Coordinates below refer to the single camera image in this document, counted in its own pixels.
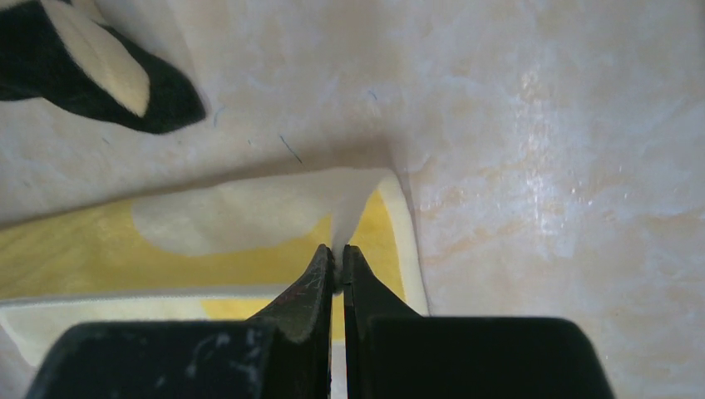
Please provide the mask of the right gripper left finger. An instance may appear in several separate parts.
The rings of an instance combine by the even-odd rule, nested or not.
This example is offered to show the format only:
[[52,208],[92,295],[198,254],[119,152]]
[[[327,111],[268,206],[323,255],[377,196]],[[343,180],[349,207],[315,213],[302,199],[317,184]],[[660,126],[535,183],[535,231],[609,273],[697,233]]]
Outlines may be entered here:
[[245,320],[81,323],[53,344],[30,398],[327,398],[333,255]]

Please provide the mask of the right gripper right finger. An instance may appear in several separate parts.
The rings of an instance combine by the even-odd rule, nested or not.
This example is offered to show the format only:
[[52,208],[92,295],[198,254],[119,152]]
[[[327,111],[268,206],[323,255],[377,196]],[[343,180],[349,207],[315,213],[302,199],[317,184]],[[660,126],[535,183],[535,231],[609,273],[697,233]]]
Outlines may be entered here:
[[351,398],[610,398],[594,347],[563,318],[430,317],[343,250]]

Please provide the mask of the black pillow with tan flowers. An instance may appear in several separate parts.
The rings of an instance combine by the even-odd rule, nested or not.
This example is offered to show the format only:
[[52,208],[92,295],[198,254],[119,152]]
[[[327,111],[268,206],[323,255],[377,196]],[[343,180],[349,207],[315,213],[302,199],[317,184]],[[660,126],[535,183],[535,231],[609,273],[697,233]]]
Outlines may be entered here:
[[1,99],[153,135],[202,121],[190,79],[110,26],[93,1],[1,3]]

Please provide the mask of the pale yellow cream towel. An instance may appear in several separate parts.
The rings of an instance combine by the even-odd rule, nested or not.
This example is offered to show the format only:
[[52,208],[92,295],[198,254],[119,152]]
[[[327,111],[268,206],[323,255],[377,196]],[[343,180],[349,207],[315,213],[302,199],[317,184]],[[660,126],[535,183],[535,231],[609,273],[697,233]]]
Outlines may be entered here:
[[82,209],[1,232],[1,329],[36,366],[69,327],[121,319],[241,319],[326,244],[358,246],[419,313],[412,217],[387,169],[235,180]]

